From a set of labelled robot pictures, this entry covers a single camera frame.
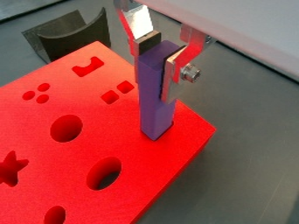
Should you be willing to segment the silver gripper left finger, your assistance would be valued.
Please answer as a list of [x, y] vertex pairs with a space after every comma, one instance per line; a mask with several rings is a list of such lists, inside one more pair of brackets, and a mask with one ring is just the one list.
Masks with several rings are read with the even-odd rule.
[[135, 0], [113, 0], [116, 13], [125, 30], [131, 54], [137, 57], [161, 42], [155, 30], [149, 10]]

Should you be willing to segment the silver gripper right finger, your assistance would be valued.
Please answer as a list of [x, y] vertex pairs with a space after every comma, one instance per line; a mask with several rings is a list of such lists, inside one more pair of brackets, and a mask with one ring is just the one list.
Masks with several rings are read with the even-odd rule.
[[187, 24], [181, 25], [180, 39], [185, 45], [171, 54], [164, 62], [161, 101], [169, 104], [183, 92], [185, 81], [193, 83], [201, 70], [192, 60], [216, 42], [216, 39]]

